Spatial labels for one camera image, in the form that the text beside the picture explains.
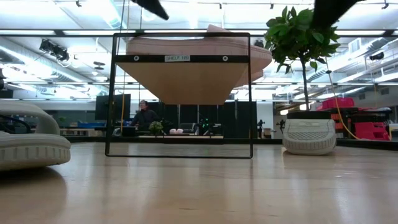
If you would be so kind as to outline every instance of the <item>small plant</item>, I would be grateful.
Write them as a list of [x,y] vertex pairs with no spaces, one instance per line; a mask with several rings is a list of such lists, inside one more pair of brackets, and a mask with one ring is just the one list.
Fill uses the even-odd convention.
[[311,27],[313,11],[305,9],[298,14],[294,7],[288,11],[287,7],[282,11],[282,16],[270,19],[267,22],[269,30],[264,34],[265,49],[272,52],[272,57],[279,63],[277,72],[282,66],[286,67],[286,73],[292,69],[295,61],[300,61],[303,68],[305,104],[308,110],[307,78],[305,64],[315,69],[318,64],[326,64],[324,58],[331,57],[340,46],[337,40],[340,38],[335,31],[337,27],[318,29]]
[[159,121],[154,121],[149,125],[149,131],[155,136],[159,135],[162,130],[163,125]]

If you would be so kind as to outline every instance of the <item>monitor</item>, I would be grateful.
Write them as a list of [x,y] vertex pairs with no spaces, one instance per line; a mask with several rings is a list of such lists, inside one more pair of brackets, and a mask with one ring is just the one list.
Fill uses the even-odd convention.
[[[108,100],[109,96],[97,96],[95,103],[95,120],[106,120],[108,118],[108,109],[109,109]],[[123,111],[123,95],[114,95],[113,102],[114,102],[114,109],[113,109],[114,119],[120,120]],[[125,94],[123,119],[130,118],[130,104],[131,104],[131,95]]]

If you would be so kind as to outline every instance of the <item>yellow cable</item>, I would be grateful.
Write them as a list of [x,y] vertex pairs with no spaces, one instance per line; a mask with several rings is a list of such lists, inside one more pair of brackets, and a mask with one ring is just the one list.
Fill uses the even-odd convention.
[[341,116],[340,107],[338,106],[337,96],[336,96],[336,93],[335,93],[335,87],[333,86],[333,81],[331,80],[330,73],[329,73],[328,75],[329,75],[329,80],[330,80],[330,84],[331,84],[331,90],[332,90],[332,92],[333,92],[333,94],[334,94],[334,96],[335,96],[335,101],[336,101],[336,106],[337,106],[337,112],[338,112],[338,116],[339,116],[340,122],[343,124],[345,130],[346,130],[352,137],[354,137],[354,138],[357,139],[357,140],[360,140],[360,138],[356,137],[356,136],[347,128],[347,126],[346,126],[345,123],[343,122],[343,117]]
[[[129,20],[130,20],[130,1],[129,4],[127,5],[127,32],[129,32]],[[123,94],[122,94],[122,117],[121,117],[121,124],[120,124],[120,133],[123,133],[123,117],[124,117],[124,89],[126,88],[126,72],[124,72],[124,77],[123,77]]]

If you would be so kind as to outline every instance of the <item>plant stem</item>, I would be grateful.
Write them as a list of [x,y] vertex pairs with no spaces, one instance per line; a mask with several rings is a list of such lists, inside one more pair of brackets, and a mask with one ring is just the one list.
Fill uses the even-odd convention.
[[304,80],[304,97],[305,97],[305,105],[307,106],[307,111],[310,110],[310,107],[308,105],[308,91],[307,91],[307,77],[305,74],[305,61],[302,57],[300,57],[301,61],[301,66],[303,68],[303,80]]

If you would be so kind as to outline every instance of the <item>green leaves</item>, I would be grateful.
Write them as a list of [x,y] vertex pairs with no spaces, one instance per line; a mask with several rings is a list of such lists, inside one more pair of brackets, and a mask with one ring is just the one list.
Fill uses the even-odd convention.
[[264,48],[269,50],[272,47],[272,42],[267,41]]
[[282,11],[282,18],[286,19],[286,15],[287,15],[287,6]]
[[290,71],[290,65],[286,64],[286,63],[280,63],[278,65],[278,68],[276,69],[276,72],[278,73],[280,68],[282,68],[282,66],[286,66],[286,71],[285,74],[288,74],[288,72]]
[[312,22],[313,12],[309,9],[300,11],[297,15],[297,22],[299,24],[310,24]]
[[267,27],[273,27],[273,26],[275,26],[275,25],[277,25],[278,24],[278,21],[276,20],[276,19],[270,19],[270,20],[268,20],[268,22],[267,22]]
[[276,73],[279,72],[280,68],[282,68],[283,65],[284,65],[284,64],[282,64],[282,63],[280,63],[280,64],[278,65],[278,68],[276,69]]
[[317,58],[316,60],[319,61],[322,64],[326,64],[326,62],[325,62],[325,60],[323,58]]
[[285,67],[285,72],[292,69],[286,60],[300,59],[305,65],[318,70],[318,64],[326,64],[325,57],[331,57],[340,46],[336,41],[339,36],[335,34],[336,27],[317,29],[310,27],[313,11],[309,9],[297,12],[294,7],[290,10],[284,8],[282,16],[270,19],[267,22],[268,32],[264,35],[266,43],[264,48],[272,52],[272,57],[279,65],[277,72]]
[[294,9],[294,7],[292,7],[292,10],[290,10],[290,14],[292,15],[292,17],[296,17],[297,16],[297,12]]
[[311,66],[312,68],[314,68],[315,71],[317,71],[317,69],[318,69],[318,64],[317,64],[316,62],[310,62],[310,66]]
[[324,37],[322,34],[320,34],[318,32],[313,32],[312,36],[313,36],[313,38],[315,38],[315,40],[319,41],[319,43],[323,43]]

